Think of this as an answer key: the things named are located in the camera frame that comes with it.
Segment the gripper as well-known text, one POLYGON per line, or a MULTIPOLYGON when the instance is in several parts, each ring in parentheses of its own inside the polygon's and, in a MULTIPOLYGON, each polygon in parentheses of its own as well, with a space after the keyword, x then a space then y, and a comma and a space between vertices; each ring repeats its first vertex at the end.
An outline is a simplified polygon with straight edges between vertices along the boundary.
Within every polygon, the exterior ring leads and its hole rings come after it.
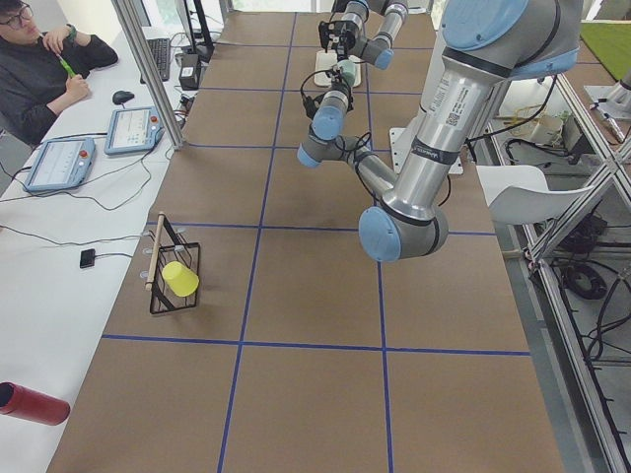
POLYGON ((318 35, 321 47, 325 51, 348 53, 357 42, 358 26, 349 20, 320 22, 318 35))
POLYGON ((330 69, 328 71, 328 78, 332 87, 347 87, 348 86, 348 74, 342 69, 330 69))

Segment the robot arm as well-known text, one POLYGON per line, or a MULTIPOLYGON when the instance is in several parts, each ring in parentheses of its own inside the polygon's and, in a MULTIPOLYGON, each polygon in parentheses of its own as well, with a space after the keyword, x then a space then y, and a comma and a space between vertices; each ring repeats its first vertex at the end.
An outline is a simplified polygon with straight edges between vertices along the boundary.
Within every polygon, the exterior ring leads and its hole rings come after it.
POLYGON ((390 65, 397 38, 413 27, 428 45, 442 44, 432 18, 432 1, 335 1, 330 16, 317 27, 317 71, 367 63, 380 70, 390 65))
POLYGON ((418 116, 400 171, 389 168, 357 137, 342 135, 352 84, 338 69, 314 113, 297 156, 306 167, 342 161, 375 198, 359 220, 365 252, 380 262, 424 256, 445 242, 449 226, 437 194, 492 89, 537 79, 577 61, 583 5, 579 1, 451 1, 437 46, 444 70, 418 116))

